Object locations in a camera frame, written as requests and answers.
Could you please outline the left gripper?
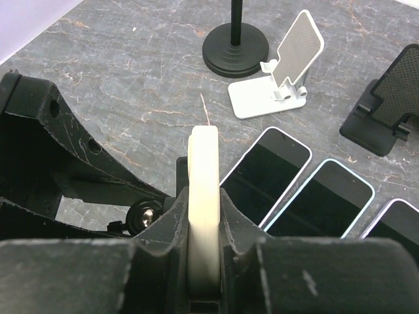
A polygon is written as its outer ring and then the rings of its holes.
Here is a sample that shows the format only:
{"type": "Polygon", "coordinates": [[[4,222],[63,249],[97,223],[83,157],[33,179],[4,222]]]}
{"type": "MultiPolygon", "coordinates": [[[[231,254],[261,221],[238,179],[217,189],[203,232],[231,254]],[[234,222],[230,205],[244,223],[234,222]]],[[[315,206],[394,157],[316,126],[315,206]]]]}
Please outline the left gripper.
{"type": "Polygon", "coordinates": [[[138,179],[73,114],[49,80],[16,71],[1,79],[1,237],[127,237],[163,212],[167,195],[138,179]],[[105,232],[62,223],[62,198],[128,208],[105,232]]]}

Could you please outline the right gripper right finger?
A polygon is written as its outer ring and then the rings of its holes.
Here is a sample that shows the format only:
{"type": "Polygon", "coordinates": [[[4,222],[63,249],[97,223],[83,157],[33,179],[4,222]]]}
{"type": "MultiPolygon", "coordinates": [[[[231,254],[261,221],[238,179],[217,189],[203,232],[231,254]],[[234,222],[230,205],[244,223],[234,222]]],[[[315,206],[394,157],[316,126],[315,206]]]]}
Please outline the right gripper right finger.
{"type": "Polygon", "coordinates": [[[417,313],[418,267],[390,239],[272,237],[220,193],[221,313],[417,313]]]}

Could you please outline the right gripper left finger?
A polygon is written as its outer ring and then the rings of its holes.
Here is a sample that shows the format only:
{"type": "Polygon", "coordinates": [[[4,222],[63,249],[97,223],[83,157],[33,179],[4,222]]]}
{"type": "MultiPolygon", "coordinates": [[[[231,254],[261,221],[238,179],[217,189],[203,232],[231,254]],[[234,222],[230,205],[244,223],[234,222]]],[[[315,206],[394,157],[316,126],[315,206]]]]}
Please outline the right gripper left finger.
{"type": "Polygon", "coordinates": [[[187,205],[106,238],[1,200],[1,312],[188,313],[187,205]]]}

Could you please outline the lavender case phone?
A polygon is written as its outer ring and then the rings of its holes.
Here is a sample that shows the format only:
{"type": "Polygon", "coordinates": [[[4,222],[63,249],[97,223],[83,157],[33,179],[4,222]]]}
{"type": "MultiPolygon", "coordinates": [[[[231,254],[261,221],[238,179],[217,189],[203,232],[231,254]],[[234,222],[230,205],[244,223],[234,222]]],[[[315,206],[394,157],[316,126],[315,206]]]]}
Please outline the lavender case phone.
{"type": "Polygon", "coordinates": [[[220,187],[237,210],[262,226],[311,159],[307,145],[271,126],[244,152],[220,187]]]}

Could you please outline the light blue case phone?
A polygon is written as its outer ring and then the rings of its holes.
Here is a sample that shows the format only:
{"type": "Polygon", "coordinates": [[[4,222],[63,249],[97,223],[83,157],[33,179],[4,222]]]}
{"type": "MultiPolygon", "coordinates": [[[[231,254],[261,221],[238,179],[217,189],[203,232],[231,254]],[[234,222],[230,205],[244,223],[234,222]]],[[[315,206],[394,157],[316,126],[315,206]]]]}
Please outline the light blue case phone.
{"type": "Polygon", "coordinates": [[[275,237],[345,238],[374,197],[370,183],[328,158],[263,230],[275,237]]]}

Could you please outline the cream case phone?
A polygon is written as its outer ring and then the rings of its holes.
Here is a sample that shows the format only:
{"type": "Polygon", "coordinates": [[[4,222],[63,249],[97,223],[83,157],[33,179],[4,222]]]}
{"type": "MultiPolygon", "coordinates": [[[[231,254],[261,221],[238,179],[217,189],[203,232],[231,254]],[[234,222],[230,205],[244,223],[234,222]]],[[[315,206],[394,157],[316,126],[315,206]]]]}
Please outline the cream case phone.
{"type": "Polygon", "coordinates": [[[188,142],[187,289],[211,300],[220,291],[219,136],[216,126],[195,126],[188,142]]]}

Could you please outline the purple phone from pole stand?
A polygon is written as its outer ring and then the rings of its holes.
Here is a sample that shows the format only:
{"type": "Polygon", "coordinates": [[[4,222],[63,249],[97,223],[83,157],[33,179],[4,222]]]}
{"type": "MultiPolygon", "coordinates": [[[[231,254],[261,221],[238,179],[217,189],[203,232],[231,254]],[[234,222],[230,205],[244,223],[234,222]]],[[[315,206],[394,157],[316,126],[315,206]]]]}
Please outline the purple phone from pole stand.
{"type": "Polygon", "coordinates": [[[418,208],[401,198],[389,201],[359,238],[366,237],[392,239],[417,254],[418,208]]]}

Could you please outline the black pole stand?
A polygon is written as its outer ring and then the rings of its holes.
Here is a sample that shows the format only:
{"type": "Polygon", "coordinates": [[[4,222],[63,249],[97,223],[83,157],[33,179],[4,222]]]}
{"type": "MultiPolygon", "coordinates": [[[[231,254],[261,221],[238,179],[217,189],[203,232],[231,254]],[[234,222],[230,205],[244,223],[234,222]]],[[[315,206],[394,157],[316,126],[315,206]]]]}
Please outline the black pole stand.
{"type": "Polygon", "coordinates": [[[255,74],[269,54],[264,33],[243,23],[242,12],[243,1],[231,1],[231,22],[210,31],[202,45],[202,57],[208,69],[230,79],[255,74]]]}

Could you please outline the white folding phone stand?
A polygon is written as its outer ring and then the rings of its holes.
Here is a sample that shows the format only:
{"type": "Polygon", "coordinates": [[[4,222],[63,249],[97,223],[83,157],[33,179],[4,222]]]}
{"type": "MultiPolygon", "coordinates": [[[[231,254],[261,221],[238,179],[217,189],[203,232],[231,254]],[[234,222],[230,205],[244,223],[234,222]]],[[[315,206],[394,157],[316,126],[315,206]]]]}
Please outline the white folding phone stand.
{"type": "Polygon", "coordinates": [[[261,62],[264,77],[233,82],[228,94],[236,118],[247,119],[298,109],[306,104],[305,80],[325,41],[309,10],[299,12],[277,48],[278,57],[261,62]]]}

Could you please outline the black folding phone stand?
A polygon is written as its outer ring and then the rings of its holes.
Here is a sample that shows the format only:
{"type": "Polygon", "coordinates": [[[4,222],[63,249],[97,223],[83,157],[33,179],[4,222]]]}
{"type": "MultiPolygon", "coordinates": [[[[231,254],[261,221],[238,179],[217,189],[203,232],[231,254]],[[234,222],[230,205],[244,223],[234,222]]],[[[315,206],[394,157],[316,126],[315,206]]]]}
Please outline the black folding phone stand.
{"type": "Polygon", "coordinates": [[[378,80],[366,87],[340,134],[383,157],[406,141],[410,117],[418,116],[418,45],[409,44],[378,80]]]}

